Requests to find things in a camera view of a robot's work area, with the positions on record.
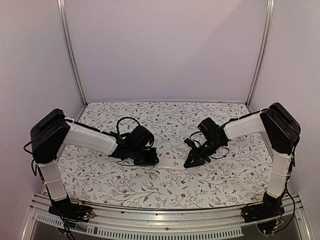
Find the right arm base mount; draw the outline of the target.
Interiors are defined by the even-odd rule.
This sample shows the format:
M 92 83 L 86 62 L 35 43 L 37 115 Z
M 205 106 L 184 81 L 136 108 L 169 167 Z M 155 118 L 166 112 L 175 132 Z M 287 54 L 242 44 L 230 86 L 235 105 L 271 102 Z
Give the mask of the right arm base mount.
M 256 223 L 257 229 L 264 235 L 274 234 L 282 224 L 285 209 L 282 204 L 273 207 L 268 203 L 249 203 L 241 209 L 245 223 Z

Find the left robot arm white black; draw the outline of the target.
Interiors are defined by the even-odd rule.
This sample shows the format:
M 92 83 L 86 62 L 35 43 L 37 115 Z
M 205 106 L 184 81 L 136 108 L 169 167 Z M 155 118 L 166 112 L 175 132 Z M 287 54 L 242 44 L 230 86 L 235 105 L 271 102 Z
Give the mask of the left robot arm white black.
M 131 132 L 116 130 L 106 132 L 77 122 L 56 108 L 30 130 L 30 141 L 23 150 L 32 155 L 47 188 L 55 209 L 63 216 L 74 213 L 74 205 L 61 177 L 57 159 L 65 145 L 97 151 L 112 158 L 133 161 L 135 166 L 154 166 L 159 163 L 154 135 L 140 123 Z

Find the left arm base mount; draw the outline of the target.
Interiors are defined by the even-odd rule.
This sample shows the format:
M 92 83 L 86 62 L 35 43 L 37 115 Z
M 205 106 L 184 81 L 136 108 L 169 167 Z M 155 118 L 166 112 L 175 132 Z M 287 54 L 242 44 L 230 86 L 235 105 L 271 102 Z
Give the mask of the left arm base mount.
M 87 206 L 84 201 L 72 203 L 68 199 L 53 201 L 48 212 L 72 222 L 88 222 L 95 217 L 93 208 Z

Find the white remote control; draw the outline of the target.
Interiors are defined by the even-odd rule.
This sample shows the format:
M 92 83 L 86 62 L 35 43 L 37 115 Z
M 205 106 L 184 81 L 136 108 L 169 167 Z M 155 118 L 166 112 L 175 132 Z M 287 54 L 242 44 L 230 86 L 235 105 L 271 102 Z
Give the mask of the white remote control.
M 184 162 L 179 161 L 179 160 L 161 160 L 159 163 L 155 165 L 156 168 L 158 169 L 163 169 L 163 170 L 184 170 Z

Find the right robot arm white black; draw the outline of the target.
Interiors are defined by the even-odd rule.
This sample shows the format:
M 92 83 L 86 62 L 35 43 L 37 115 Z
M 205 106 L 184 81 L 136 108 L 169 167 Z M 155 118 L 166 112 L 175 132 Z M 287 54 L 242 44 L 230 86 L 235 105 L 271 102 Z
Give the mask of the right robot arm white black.
M 190 147 L 184 168 L 194 168 L 210 162 L 210 157 L 228 142 L 246 135 L 259 134 L 272 159 L 268 187 L 258 213 L 269 218 L 278 210 L 287 188 L 287 182 L 295 167 L 296 148 L 300 142 L 301 126 L 279 102 L 268 108 L 248 113 L 218 125 L 207 117 L 197 126 L 205 142 L 196 146 L 191 138 L 184 142 Z

